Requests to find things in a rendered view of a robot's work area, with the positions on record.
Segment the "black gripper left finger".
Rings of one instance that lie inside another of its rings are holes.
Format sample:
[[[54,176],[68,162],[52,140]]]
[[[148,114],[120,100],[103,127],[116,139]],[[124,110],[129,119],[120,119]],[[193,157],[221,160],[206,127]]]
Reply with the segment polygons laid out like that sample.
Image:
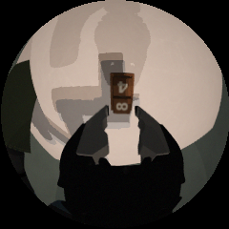
[[[76,169],[98,164],[101,157],[109,154],[107,116],[109,105],[104,106],[86,123],[82,123],[66,143],[59,163],[59,180],[57,185],[64,188],[67,177]]]

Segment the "brown cube with number 4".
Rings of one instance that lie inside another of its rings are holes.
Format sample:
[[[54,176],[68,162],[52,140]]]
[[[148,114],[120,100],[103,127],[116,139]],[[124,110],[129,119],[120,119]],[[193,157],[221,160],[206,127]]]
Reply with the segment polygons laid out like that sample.
[[[133,79],[130,76],[113,77],[113,96],[132,96]]]

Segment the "brown wooden cube with number 8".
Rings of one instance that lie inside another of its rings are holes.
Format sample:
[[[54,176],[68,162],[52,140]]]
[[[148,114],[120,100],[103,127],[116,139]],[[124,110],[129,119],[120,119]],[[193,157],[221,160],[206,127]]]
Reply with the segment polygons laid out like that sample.
[[[113,112],[114,114],[129,114],[131,112],[132,99],[130,96],[114,96]]]

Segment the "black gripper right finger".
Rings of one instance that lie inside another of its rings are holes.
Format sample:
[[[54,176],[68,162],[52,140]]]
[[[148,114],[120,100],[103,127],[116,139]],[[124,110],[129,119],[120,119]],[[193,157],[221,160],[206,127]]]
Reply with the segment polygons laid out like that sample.
[[[174,168],[179,174],[181,184],[185,182],[182,152],[167,129],[139,106],[135,106],[137,127],[140,129],[137,145],[140,161],[149,156],[152,163],[163,163]]]

